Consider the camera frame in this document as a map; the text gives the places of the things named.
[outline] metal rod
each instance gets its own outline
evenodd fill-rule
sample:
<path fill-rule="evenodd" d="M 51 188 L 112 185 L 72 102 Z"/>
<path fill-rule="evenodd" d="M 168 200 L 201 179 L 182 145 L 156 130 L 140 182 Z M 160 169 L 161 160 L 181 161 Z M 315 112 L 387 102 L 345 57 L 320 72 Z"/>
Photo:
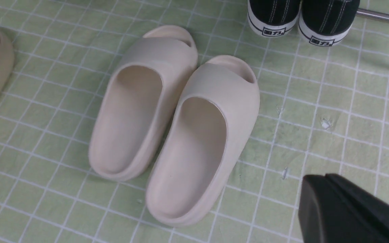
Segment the metal rod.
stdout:
<path fill-rule="evenodd" d="M 367 9 L 358 9 L 357 16 L 366 19 L 378 20 L 381 22 L 389 23 L 389 14 L 382 13 L 382 12 L 375 12 Z"/>

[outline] green grid mat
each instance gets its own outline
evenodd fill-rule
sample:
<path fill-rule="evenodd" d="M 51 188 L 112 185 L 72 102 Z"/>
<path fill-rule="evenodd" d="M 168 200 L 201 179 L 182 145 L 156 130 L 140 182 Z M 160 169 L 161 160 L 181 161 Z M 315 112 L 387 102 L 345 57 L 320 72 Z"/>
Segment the green grid mat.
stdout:
<path fill-rule="evenodd" d="M 361 2 L 389 14 L 389 0 Z M 341 44 L 318 48 L 295 29 L 259 37 L 246 12 L 246 0 L 0 0 L 0 29 L 16 50 L 0 94 L 0 242 L 302 242 L 298 191 L 308 173 L 340 173 L 389 203 L 389 25 L 357 18 Z M 114 183 L 87 157 L 112 70 L 162 24 L 187 27 L 199 64 L 242 58 L 261 89 L 253 134 L 219 200 L 178 229 L 145 208 L 148 173 Z"/>

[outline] black canvas shoe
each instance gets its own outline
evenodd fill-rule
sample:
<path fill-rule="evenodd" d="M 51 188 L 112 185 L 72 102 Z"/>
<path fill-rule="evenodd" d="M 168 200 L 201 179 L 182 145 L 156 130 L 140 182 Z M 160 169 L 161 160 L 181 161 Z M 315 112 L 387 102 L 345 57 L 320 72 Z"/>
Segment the black canvas shoe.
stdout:
<path fill-rule="evenodd" d="M 249 0 L 252 30 L 265 37 L 287 34 L 298 20 L 301 0 Z"/>
<path fill-rule="evenodd" d="M 334 46 L 349 32 L 360 0 L 304 0 L 299 32 L 315 46 Z"/>

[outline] white stitching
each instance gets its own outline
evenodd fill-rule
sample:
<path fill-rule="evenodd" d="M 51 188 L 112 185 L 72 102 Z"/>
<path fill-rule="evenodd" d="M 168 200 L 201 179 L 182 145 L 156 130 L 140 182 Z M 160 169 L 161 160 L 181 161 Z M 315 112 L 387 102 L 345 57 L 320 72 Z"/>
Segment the white stitching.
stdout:
<path fill-rule="evenodd" d="M 322 32 L 324 30 L 324 28 L 325 28 L 325 25 L 327 23 L 328 17 L 329 17 L 329 15 L 331 13 L 331 9 L 332 9 L 333 3 L 334 3 L 334 0 L 330 0 L 330 4 L 328 5 L 328 11 L 325 14 L 324 21 L 322 22 L 322 25 L 321 25 L 321 28 L 319 29 L 319 32 Z"/>
<path fill-rule="evenodd" d="M 286 19 L 287 12 L 289 11 L 289 2 L 290 2 L 290 0 L 286 1 L 286 7 L 284 8 L 284 15 L 283 15 L 283 18 L 281 19 L 281 23 L 283 23 L 284 20 Z"/>
<path fill-rule="evenodd" d="M 335 32 L 335 30 L 337 29 L 338 27 L 338 24 L 340 23 L 341 21 L 341 18 L 343 17 L 343 13 L 344 13 L 344 8 L 346 6 L 346 1 L 343 1 L 343 4 L 341 5 L 341 10 L 340 10 L 340 14 L 338 15 L 338 18 L 337 18 L 337 21 L 335 22 L 335 25 L 334 25 L 334 28 L 332 29 L 331 31 L 331 34 Z"/>
<path fill-rule="evenodd" d="M 272 23 L 272 21 L 273 21 L 276 7 L 277 7 L 277 0 L 274 0 L 273 11 L 271 12 L 271 17 L 270 17 L 270 23 Z"/>

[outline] shoe logo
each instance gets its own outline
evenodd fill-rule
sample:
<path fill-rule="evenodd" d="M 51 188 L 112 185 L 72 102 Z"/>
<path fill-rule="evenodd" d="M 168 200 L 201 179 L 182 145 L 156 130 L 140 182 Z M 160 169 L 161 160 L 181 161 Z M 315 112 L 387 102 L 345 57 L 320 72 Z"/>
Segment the shoe logo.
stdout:
<path fill-rule="evenodd" d="M 316 38 L 314 36 L 312 36 L 310 38 L 310 43 L 312 43 L 315 46 L 332 46 L 332 44 L 334 44 L 334 42 L 335 42 L 335 39 L 333 39 L 333 40 L 322 40 L 322 39 Z"/>
<path fill-rule="evenodd" d="M 275 36 L 281 36 L 286 33 L 286 28 L 283 29 L 268 29 L 264 27 L 264 30 L 262 31 L 263 36 L 269 36 L 269 37 L 275 37 Z"/>

